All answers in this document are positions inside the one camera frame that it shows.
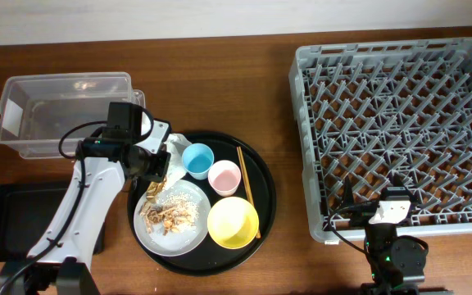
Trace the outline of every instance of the white plate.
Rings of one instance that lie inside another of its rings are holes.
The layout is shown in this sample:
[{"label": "white plate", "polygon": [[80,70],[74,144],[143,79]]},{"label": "white plate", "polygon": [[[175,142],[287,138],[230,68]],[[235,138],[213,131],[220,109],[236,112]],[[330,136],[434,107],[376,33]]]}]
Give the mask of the white plate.
[{"label": "white plate", "polygon": [[161,256],[178,256],[192,251],[207,236],[207,217],[211,210],[211,203],[206,194],[196,185],[186,180],[178,180],[171,188],[161,192],[157,196],[156,204],[163,203],[170,194],[187,193],[190,195],[189,201],[197,203],[197,219],[194,221],[194,228],[187,229],[183,233],[167,233],[163,235],[163,224],[153,225],[152,233],[149,234],[143,217],[139,215],[146,194],[138,201],[134,210],[134,231],[141,244],[150,252]]}]

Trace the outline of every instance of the black tray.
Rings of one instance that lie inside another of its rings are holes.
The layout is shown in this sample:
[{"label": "black tray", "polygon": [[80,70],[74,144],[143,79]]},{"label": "black tray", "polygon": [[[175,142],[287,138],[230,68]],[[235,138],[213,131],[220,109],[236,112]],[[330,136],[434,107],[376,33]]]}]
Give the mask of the black tray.
[{"label": "black tray", "polygon": [[[69,182],[0,185],[0,262],[22,261],[56,214]],[[103,251],[103,225],[94,254]]]},{"label": "black tray", "polygon": [[[232,269],[245,262],[254,252],[260,248],[270,232],[276,212],[276,191],[275,184],[270,175],[269,169],[261,157],[246,143],[226,134],[201,132],[186,134],[191,143],[205,143],[214,152],[215,161],[230,160],[239,166],[236,147],[241,146],[245,165],[252,188],[252,196],[258,216],[260,217],[261,238],[254,239],[246,247],[238,250],[225,249],[216,244],[208,234],[205,239],[191,252],[181,256],[165,257],[148,251],[140,242],[134,232],[133,218],[134,209],[138,200],[147,191],[149,183],[138,181],[133,184],[127,203],[127,214],[130,228],[141,248],[157,263],[168,270],[183,275],[216,275]],[[211,206],[222,197],[211,188],[207,180],[196,180],[190,175],[184,177],[185,180],[196,184],[205,192],[211,201]],[[234,194],[239,197],[246,197],[243,181]]]}]

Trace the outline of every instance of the round black tray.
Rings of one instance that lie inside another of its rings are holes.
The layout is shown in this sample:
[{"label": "round black tray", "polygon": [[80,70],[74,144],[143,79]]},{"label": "round black tray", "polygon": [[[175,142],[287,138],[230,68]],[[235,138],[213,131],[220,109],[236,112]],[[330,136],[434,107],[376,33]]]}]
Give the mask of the round black tray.
[{"label": "round black tray", "polygon": [[[133,226],[134,208],[136,207],[138,200],[142,197],[145,191],[147,191],[149,185],[148,182],[143,182],[142,180],[133,184],[129,193],[127,214],[129,217],[130,229],[132,229],[132,233],[134,234],[136,241],[138,241],[139,246],[141,246],[141,248],[155,262],[159,263],[166,269],[183,275],[216,275],[244,263],[246,259],[252,256],[252,254],[260,248],[264,240],[267,238],[270,228],[275,220],[275,183],[272,180],[272,176],[270,175],[265,162],[261,159],[258,153],[246,143],[227,134],[213,132],[191,133],[186,134],[185,136],[191,143],[205,143],[208,145],[214,152],[215,161],[230,160],[238,164],[238,166],[239,161],[236,147],[242,147],[245,166],[247,167],[247,174],[252,188],[254,206],[258,212],[258,216],[260,217],[261,238],[255,238],[246,247],[241,249],[229,250],[216,244],[208,234],[196,248],[181,256],[165,257],[154,254],[148,251],[139,242]],[[207,180],[196,180],[190,175],[186,175],[184,179],[201,188],[208,196],[211,206],[222,198],[214,191],[214,189],[211,188]],[[247,197],[243,181],[239,185],[234,196]]]}]

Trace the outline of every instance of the wooden chopstick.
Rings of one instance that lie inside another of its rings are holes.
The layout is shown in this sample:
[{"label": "wooden chopstick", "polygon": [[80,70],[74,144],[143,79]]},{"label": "wooden chopstick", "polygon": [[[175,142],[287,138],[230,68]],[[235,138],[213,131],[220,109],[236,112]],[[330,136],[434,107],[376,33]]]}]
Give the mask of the wooden chopstick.
[{"label": "wooden chopstick", "polygon": [[[243,184],[245,184],[245,193],[247,194],[247,200],[254,207],[254,200],[252,199],[251,185],[249,184],[249,176],[247,175],[247,167],[245,166],[245,160],[243,159],[243,152],[241,147],[236,147],[238,152],[239,165],[242,167]],[[260,229],[256,233],[256,238],[261,238]]]}]

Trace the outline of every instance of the plastic dish rack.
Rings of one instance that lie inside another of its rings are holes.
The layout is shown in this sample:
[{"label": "plastic dish rack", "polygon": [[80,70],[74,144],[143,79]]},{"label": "plastic dish rack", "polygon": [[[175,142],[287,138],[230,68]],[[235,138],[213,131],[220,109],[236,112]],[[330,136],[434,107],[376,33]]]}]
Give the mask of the plastic dish rack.
[{"label": "plastic dish rack", "polygon": [[363,239],[329,213],[345,177],[363,202],[390,174],[421,202],[399,234],[472,233],[472,38],[301,47],[289,81],[316,241]]}]

